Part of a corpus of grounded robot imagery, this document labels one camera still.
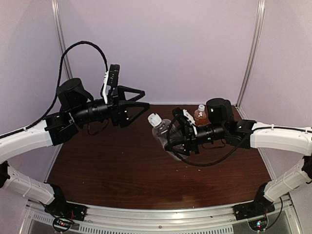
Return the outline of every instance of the bottle cap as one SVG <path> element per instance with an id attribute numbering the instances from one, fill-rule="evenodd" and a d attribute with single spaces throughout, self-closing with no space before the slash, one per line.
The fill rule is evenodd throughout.
<path id="1" fill-rule="evenodd" d="M 198 106 L 199 111 L 205 111 L 205 106 L 204 105 L 199 105 Z"/>
<path id="2" fill-rule="evenodd" d="M 158 114 L 154 113 L 150 114 L 147 119 L 153 127 L 160 125 L 162 122 L 161 117 Z"/>

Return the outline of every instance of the wooden table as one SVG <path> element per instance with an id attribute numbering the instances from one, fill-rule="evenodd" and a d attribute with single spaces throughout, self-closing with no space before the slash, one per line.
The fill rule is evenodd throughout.
<path id="1" fill-rule="evenodd" d="M 133 209 L 179 209 L 252 200 L 269 181 L 256 149 L 238 149 L 224 162 L 207 168 L 172 159 L 152 136 L 150 113 L 172 119 L 173 105 L 151 105 L 127 128 L 113 127 L 90 136 L 83 129 L 65 143 L 48 179 L 59 185 L 68 201 Z M 195 106 L 180 106 L 193 113 Z M 239 119 L 234 109 L 235 119 Z M 91 128 L 102 127 L 94 123 Z M 212 162 L 232 147 L 204 150 L 189 157 Z"/>

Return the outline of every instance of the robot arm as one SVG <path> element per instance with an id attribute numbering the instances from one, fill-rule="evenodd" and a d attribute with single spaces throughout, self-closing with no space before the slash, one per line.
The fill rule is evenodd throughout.
<path id="1" fill-rule="evenodd" d="M 176 108 L 173 110 L 174 121 L 178 121 L 178 128 L 182 131 L 183 138 L 171 141 L 169 131 L 168 144 L 165 150 L 172 151 L 182 161 L 194 166 L 180 156 L 189 156 L 190 151 L 199 153 L 198 145 L 213 143 L 224 139 L 226 144 L 237 148 L 272 148 L 292 151 L 302 154 L 304 157 L 291 169 L 276 180 L 260 186 L 255 199 L 251 203 L 239 204 L 234 207 L 236 219 L 245 219 L 257 215 L 263 215 L 264 210 L 274 211 L 273 202 L 282 195 L 296 189 L 303 183 L 312 181 L 312 128 L 292 128 L 284 126 L 268 125 L 253 120 L 235 121 L 231 103 L 228 100 L 215 98 L 207 101 L 208 118 L 211 124 L 195 126 L 192 117 L 185 114 L 185 110 Z M 175 150 L 177 145 L 183 145 L 184 149 Z"/>
<path id="2" fill-rule="evenodd" d="M 64 82 L 57 88 L 61 103 L 59 112 L 48 115 L 30 129 L 20 129 L 0 136 L 0 188 L 8 189 L 37 200 L 45 205 L 46 211 L 56 216 L 66 216 L 83 220 L 86 207 L 66 202 L 61 188 L 57 185 L 36 181 L 18 172 L 7 160 L 27 151 L 59 145 L 69 141 L 78 133 L 79 128 L 91 122 L 103 122 L 110 119 L 114 126 L 129 126 L 142 113 L 149 109 L 149 104 L 137 102 L 145 93 L 142 90 L 118 86 L 119 65 L 111 65 L 105 75 L 103 99 L 94 100 L 82 86 L 79 78 Z M 106 86 L 111 86 L 108 95 Z M 136 97 L 127 100 L 125 92 L 135 93 Z M 127 109 L 141 107 L 142 111 L 128 116 Z"/>

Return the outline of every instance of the clear plastic bottle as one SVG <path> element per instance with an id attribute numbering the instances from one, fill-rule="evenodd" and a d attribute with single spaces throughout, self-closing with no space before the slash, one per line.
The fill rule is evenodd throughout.
<path id="1" fill-rule="evenodd" d="M 162 148 L 165 147 L 167 144 L 167 131 L 169 124 L 171 121 L 169 119 L 161 119 L 161 117 L 158 114 L 150 114 L 148 116 L 149 123 L 153 126 L 152 134 L 154 138 L 160 143 Z M 174 141 L 177 138 L 182 137 L 181 131 L 178 131 L 177 128 L 172 125 L 172 128 L 170 130 L 170 140 Z M 178 145 L 175 147 L 175 149 L 184 149 L 182 145 Z M 170 154 L 175 160 L 181 161 L 177 156 L 175 156 L 173 153 L 167 151 L 168 154 Z"/>
<path id="2" fill-rule="evenodd" d="M 198 106 L 198 109 L 194 112 L 194 120 L 197 126 L 208 124 L 204 105 Z"/>

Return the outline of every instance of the amber liquid bottle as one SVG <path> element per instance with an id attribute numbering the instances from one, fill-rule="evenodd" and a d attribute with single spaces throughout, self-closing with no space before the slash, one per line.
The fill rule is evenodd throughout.
<path id="1" fill-rule="evenodd" d="M 208 124 L 204 105 L 198 106 L 198 109 L 194 112 L 194 120 L 197 126 Z"/>

